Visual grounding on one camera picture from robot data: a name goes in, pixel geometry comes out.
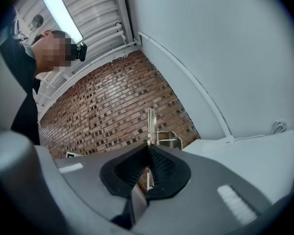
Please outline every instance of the black clothing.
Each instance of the black clothing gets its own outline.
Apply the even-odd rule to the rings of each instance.
[[[11,129],[22,133],[35,145],[39,145],[38,111],[32,92],[33,88],[38,92],[40,86],[40,81],[34,78],[36,61],[26,53],[22,43],[10,37],[0,46],[0,52],[7,67],[27,93],[27,97],[21,105]]]

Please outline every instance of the white wall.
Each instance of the white wall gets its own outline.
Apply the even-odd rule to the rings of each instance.
[[[199,80],[234,137],[294,129],[294,23],[278,0],[128,0],[132,29],[164,46]],[[222,138],[203,98],[151,43],[143,52],[206,139]],[[180,79],[181,92],[173,81]]]
[[[294,180],[294,131],[237,140],[213,150],[207,147],[209,142],[196,140],[183,151],[221,163],[256,186],[272,204],[290,193]]]

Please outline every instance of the light fixture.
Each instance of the light fixture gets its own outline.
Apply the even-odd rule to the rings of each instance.
[[[67,32],[69,36],[79,43],[83,40],[83,36],[76,27],[72,17],[70,16],[63,0],[43,0],[47,6],[49,12],[61,28],[61,30]]]

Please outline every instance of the ceiling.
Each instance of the ceiling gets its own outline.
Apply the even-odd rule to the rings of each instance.
[[[86,60],[84,62],[76,60],[72,62],[71,67],[60,72],[52,71],[37,76],[42,80],[38,94],[34,94],[39,112],[42,112],[42,109],[53,100],[57,90],[73,79],[74,74],[79,70],[112,49],[128,43],[127,39],[123,40],[120,35],[111,36],[122,30],[121,25],[118,25],[119,29],[116,29],[116,23],[122,24],[123,22],[119,0],[63,0],[63,2],[81,32],[83,42],[88,47]],[[27,44],[30,44],[37,34],[45,30],[60,29],[43,0],[18,0],[15,9],[21,30],[29,36],[29,39],[24,41]],[[40,28],[35,29],[32,19],[37,14],[43,16],[44,23]]]

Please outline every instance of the ceiling light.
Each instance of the ceiling light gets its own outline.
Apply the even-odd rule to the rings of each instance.
[[[67,32],[70,37],[79,43],[83,40],[83,36],[76,27],[72,17],[70,16],[63,0],[43,0],[47,6],[49,12],[61,28],[61,30]]]

